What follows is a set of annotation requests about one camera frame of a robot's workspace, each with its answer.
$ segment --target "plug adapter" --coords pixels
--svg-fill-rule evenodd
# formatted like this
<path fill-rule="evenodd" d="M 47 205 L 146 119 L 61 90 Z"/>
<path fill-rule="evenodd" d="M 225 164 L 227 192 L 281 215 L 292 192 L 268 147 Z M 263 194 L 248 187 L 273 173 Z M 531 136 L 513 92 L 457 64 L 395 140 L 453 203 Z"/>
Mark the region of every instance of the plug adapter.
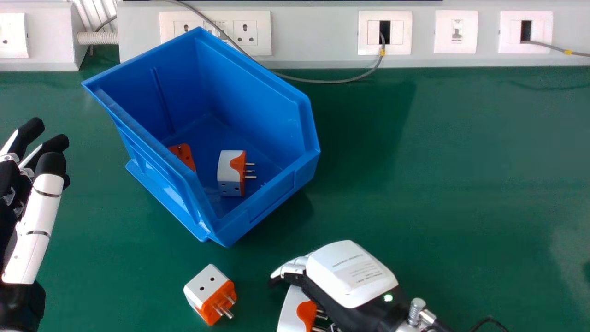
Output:
<path fill-rule="evenodd" d="M 229 319 L 234 317 L 230 312 L 238 299 L 234 283 L 213 264 L 207 265 L 192 278 L 183 292 L 191 307 L 209 326 L 217 323 L 223 315 Z"/>
<path fill-rule="evenodd" d="M 254 175 L 246 175 L 254 170 L 247 170 L 246 166 L 254 166 L 253 162 L 246 162 L 244 150 L 222 150 L 217 164 L 217 186 L 222 196 L 246 195 L 245 180 L 256 179 Z"/>

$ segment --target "white robotic hand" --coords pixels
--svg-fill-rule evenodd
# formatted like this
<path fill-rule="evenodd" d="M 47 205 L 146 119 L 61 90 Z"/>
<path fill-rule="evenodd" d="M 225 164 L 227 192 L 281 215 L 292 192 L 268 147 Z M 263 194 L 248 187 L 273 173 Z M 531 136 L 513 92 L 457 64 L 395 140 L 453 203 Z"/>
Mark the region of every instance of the white robotic hand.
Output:
<path fill-rule="evenodd" d="M 65 135 L 23 158 L 44 129 L 41 119 L 31 119 L 0 149 L 0 331 L 36 331 L 45 310 L 45 291 L 35 278 L 70 179 Z"/>
<path fill-rule="evenodd" d="M 283 305 L 278 332 L 452 331 L 425 309 L 422 299 L 409 302 L 395 275 L 350 240 L 331 243 L 290 260 L 270 275 L 269 284 L 282 280 L 292 286 Z M 317 305 L 319 316 L 315 318 L 323 318 L 325 313 L 330 321 L 324 326 L 317 324 L 317 320 L 310 324 L 311 314 L 300 314 L 305 298 Z M 295 316 L 301 324 L 292 323 Z"/>

